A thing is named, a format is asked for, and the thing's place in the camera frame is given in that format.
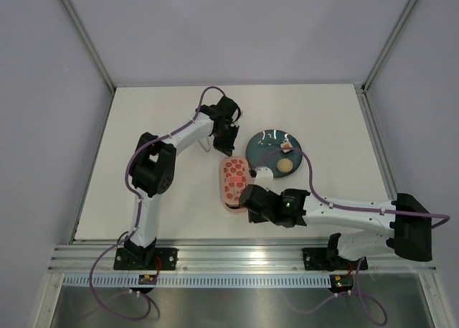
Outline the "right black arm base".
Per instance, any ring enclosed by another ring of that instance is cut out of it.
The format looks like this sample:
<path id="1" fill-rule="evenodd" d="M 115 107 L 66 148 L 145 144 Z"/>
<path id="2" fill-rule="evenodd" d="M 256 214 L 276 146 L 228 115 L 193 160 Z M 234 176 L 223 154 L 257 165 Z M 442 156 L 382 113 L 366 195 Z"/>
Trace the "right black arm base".
<path id="1" fill-rule="evenodd" d="M 358 261 L 349 261 L 327 248 L 303 248 L 303 264 L 306 271 L 355 271 Z"/>

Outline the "white cat paw tongs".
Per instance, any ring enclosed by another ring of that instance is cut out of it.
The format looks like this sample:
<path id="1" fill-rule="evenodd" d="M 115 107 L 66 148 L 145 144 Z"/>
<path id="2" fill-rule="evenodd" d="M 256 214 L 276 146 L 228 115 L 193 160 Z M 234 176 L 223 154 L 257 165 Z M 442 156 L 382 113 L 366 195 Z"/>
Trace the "white cat paw tongs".
<path id="1" fill-rule="evenodd" d="M 210 152 L 210 138 L 209 137 L 198 140 L 198 143 L 205 152 L 207 153 Z"/>

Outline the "orange salmon sushi roll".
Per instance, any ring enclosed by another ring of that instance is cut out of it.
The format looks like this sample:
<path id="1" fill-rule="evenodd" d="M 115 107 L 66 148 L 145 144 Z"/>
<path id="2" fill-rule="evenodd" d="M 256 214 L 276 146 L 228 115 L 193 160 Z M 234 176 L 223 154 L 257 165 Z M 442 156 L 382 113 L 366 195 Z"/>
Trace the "orange salmon sushi roll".
<path id="1" fill-rule="evenodd" d="M 287 154 L 289 152 L 291 152 L 293 150 L 293 145 L 291 144 L 291 142 L 289 141 L 285 141 L 283 142 L 281 145 L 281 151 L 284 153 L 284 154 Z"/>

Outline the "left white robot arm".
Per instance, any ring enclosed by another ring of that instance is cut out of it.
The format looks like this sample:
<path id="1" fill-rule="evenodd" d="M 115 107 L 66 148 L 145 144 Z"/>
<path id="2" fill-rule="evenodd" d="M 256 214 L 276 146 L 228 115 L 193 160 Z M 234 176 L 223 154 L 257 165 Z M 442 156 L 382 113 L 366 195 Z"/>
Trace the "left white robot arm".
<path id="1" fill-rule="evenodd" d="M 149 268 L 155 260 L 159 203 L 174 180 L 177 156 L 206 137 L 214 139 L 215 150 L 231 156 L 241 114 L 240 107 L 224 95 L 214 105 L 199 106 L 183 126 L 163 136 L 141 135 L 125 172 L 125 184 L 136 196 L 137 209 L 124 249 L 137 268 Z"/>

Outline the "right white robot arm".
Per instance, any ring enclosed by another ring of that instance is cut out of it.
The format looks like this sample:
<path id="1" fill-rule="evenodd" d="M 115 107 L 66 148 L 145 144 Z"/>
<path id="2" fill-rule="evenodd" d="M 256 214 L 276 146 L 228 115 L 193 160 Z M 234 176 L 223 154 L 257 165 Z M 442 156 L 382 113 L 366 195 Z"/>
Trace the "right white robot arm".
<path id="1" fill-rule="evenodd" d="M 352 234 L 334 233 L 328 239 L 327 263 L 341 268 L 349 261 L 390 251 L 409 261 L 432 260 L 432 219 L 425 212 L 395 213 L 395 202 L 366 203 L 319 199 L 303 189 L 286 189 L 280 194 L 249 184 L 239 204 L 253 223 L 271 222 L 283 228 L 332 225 L 351 228 Z"/>

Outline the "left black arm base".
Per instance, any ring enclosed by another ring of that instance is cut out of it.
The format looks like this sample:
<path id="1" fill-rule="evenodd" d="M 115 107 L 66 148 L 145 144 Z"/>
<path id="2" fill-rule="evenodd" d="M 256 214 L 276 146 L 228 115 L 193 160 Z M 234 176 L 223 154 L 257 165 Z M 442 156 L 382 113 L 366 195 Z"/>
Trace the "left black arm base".
<path id="1" fill-rule="evenodd" d="M 154 248 L 153 252 L 135 256 L 125 248 L 118 248 L 113 268 L 117 271 L 174 271 L 176 269 L 177 248 Z"/>

